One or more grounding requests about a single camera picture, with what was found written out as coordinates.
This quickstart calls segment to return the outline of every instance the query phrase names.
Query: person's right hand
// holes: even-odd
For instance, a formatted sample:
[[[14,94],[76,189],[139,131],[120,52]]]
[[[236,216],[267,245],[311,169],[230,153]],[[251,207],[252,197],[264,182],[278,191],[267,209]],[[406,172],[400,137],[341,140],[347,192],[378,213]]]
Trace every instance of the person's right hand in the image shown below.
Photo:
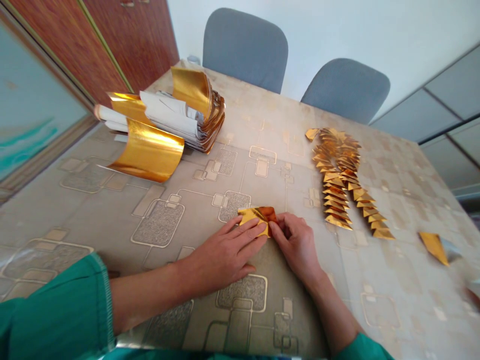
[[[288,265],[304,283],[315,281],[323,273],[315,250],[314,232],[305,219],[289,212],[276,216],[278,224],[270,221],[271,232]]]

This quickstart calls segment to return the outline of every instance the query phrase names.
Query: wooden door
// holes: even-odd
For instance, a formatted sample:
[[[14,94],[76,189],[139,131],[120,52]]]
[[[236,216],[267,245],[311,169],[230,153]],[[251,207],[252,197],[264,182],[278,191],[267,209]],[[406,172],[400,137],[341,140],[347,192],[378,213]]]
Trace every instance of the wooden door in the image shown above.
[[[93,102],[110,106],[106,92],[129,91],[77,0],[10,4],[12,14]]]
[[[135,93],[179,61],[167,0],[83,0]]]

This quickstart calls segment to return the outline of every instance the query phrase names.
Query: person's left hand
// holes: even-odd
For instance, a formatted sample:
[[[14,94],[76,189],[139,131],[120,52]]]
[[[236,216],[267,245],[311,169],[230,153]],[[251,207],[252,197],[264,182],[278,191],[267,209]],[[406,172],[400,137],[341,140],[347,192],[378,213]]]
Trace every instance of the person's left hand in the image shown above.
[[[191,255],[174,263],[190,298],[226,288],[257,270],[247,262],[267,241],[265,235],[258,237],[267,224],[254,218],[232,230],[241,220],[241,215],[232,218]]]

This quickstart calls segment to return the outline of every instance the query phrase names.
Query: green shirt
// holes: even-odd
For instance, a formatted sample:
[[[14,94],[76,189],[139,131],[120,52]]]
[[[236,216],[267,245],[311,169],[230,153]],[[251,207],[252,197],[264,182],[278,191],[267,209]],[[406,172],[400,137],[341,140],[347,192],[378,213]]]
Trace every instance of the green shirt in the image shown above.
[[[72,265],[28,298],[0,304],[0,359],[98,359],[103,356],[106,360],[232,359],[222,354],[115,349],[108,272],[95,253]],[[380,344],[359,334],[335,357],[335,360],[346,359],[393,358]]]

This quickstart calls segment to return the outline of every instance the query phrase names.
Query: hand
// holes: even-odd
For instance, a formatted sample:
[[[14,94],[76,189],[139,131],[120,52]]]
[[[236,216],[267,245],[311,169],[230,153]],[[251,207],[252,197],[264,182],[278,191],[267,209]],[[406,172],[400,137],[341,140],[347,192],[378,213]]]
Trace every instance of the hand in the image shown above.
[[[234,217],[191,255],[175,263],[183,273],[190,298],[226,288],[257,270],[247,262],[267,241],[265,235],[258,237],[267,224],[254,218],[232,230],[241,220],[241,215]]]
[[[289,212],[276,216],[278,225],[270,221],[271,232],[288,265],[306,285],[323,274],[315,250],[314,232],[305,219]]]

